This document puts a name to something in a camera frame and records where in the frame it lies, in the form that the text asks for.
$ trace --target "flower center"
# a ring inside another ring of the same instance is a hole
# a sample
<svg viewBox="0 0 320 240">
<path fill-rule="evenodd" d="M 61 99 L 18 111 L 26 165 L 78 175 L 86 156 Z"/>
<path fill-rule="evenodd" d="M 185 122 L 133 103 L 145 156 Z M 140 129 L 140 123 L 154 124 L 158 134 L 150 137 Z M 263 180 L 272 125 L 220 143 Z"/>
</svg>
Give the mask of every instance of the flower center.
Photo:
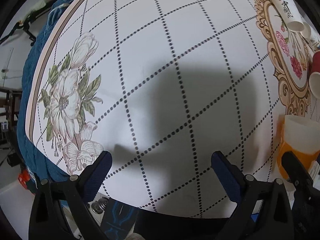
<svg viewBox="0 0 320 240">
<path fill-rule="evenodd" d="M 69 100 L 67 97 L 62 97 L 59 100 L 59 110 L 62 111 L 63 109 L 66 109 L 66 107 L 69 104 Z"/>
</svg>

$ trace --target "orange liquid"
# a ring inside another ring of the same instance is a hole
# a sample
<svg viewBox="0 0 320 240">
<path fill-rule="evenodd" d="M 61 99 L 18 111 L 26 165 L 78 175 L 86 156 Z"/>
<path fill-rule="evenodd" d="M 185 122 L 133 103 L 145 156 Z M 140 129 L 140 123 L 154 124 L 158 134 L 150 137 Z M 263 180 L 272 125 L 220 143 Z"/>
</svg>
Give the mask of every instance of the orange liquid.
<svg viewBox="0 0 320 240">
<path fill-rule="evenodd" d="M 312 161 L 316 160 L 318 158 L 319 153 L 320 153 L 320 151 L 317 151 L 316 153 L 314 153 L 312 155 L 308 155 L 308 154 L 299 152 L 299 151 L 293 149 L 289 144 L 287 144 L 286 142 L 284 142 L 282 140 L 282 145 L 280 147 L 279 155 L 277 158 L 277 164 L 278 164 L 279 171 L 280 171 L 282 177 L 286 180 L 288 179 L 289 176 L 281 165 L 281 157 L 287 151 L 292 151 L 293 154 L 296 155 L 296 157 L 299 159 L 299 161 L 302 163 L 302 165 L 306 168 L 307 171 L 310 168 Z"/>
</svg>

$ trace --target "paper cup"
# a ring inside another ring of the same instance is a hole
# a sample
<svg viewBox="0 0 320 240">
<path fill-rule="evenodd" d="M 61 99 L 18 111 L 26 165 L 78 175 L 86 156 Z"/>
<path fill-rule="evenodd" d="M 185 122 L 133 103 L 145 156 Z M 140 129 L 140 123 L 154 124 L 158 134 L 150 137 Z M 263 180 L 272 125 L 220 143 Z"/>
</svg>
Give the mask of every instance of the paper cup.
<svg viewBox="0 0 320 240">
<path fill-rule="evenodd" d="M 320 99 L 320 51 L 313 55 L 309 87 L 313 95 Z"/>
<path fill-rule="evenodd" d="M 304 30 L 301 35 L 305 38 L 313 52 L 320 50 L 320 35 L 308 23 L 303 22 Z"/>
<path fill-rule="evenodd" d="M 284 179 L 288 174 L 281 165 L 282 155 L 292 151 L 302 165 L 309 170 L 320 152 L 320 124 L 308 118 L 296 115 L 286 115 L 281 133 L 281 145 L 277 164 Z"/>
<path fill-rule="evenodd" d="M 271 0 L 280 13 L 287 28 L 293 32 L 304 29 L 302 17 L 293 0 Z"/>
</svg>

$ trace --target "red paper cup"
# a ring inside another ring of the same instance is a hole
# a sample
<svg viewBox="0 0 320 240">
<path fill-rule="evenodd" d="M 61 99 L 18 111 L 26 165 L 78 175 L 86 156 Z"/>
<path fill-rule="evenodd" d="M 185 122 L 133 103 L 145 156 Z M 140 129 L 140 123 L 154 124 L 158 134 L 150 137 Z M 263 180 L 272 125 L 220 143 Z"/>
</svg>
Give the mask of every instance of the red paper cup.
<svg viewBox="0 0 320 240">
<path fill-rule="evenodd" d="M 320 99 L 320 51 L 313 55 L 309 87 L 313 95 Z"/>
</svg>

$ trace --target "white flower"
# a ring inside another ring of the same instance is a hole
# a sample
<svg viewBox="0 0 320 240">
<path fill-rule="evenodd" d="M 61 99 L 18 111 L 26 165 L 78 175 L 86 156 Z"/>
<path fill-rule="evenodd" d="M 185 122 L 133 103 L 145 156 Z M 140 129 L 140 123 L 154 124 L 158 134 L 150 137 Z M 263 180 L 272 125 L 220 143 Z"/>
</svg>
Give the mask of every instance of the white flower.
<svg viewBox="0 0 320 240">
<path fill-rule="evenodd" d="M 67 162 L 67 172 L 72 175 L 91 165 L 103 151 L 100 143 L 91 141 L 92 132 L 97 128 L 92 122 L 86 123 L 79 134 L 63 148 L 63 156 Z"/>
<path fill-rule="evenodd" d="M 80 69 L 87 59 L 95 53 L 98 44 L 92 33 L 84 33 L 76 39 L 71 52 L 70 68 Z"/>
<path fill-rule="evenodd" d="M 80 98 L 76 86 L 78 84 L 80 72 L 77 69 L 63 70 L 52 89 L 50 101 L 50 113 L 52 127 L 55 135 L 70 140 L 75 133 L 74 119 L 77 118 L 80 110 Z"/>
</svg>

